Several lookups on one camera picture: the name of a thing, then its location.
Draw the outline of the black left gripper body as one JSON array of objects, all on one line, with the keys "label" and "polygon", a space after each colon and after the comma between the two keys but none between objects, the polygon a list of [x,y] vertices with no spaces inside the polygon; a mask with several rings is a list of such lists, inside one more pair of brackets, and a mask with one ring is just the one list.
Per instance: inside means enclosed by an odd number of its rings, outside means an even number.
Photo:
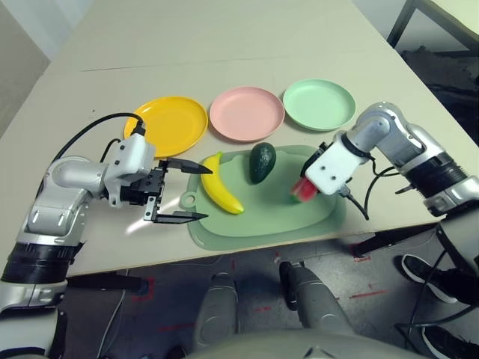
[{"label": "black left gripper body", "polygon": [[157,167],[146,177],[132,182],[130,186],[122,186],[120,200],[137,206],[161,203],[166,173],[166,169]]}]

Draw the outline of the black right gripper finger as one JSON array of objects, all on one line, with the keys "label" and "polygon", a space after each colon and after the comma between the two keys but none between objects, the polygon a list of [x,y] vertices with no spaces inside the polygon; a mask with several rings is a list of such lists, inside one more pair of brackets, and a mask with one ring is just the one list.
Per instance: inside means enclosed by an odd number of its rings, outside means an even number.
[{"label": "black right gripper finger", "polygon": [[319,157],[321,157],[321,155],[323,154],[323,150],[321,148],[318,148],[307,160],[306,162],[304,163],[304,165],[302,166],[302,169],[301,169],[301,173],[300,173],[300,176],[301,177],[304,177],[305,176],[305,172],[307,171],[307,169],[316,161],[319,159]]}]

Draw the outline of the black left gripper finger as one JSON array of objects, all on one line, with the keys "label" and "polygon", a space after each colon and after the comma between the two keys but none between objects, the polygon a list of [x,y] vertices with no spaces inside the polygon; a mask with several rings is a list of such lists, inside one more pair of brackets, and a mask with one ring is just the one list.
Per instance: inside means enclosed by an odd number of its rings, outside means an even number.
[{"label": "black left gripper finger", "polygon": [[149,197],[145,204],[144,220],[154,224],[186,224],[192,221],[199,221],[207,218],[208,215],[197,212],[166,211],[173,209],[180,204],[180,198],[174,198],[167,203],[161,203],[160,197]]},{"label": "black left gripper finger", "polygon": [[179,169],[181,172],[188,173],[188,174],[212,174],[213,173],[209,168],[203,165],[200,165],[197,162],[193,162],[186,159],[177,159],[172,157],[160,160],[159,166],[164,168],[165,170],[167,168]]}]

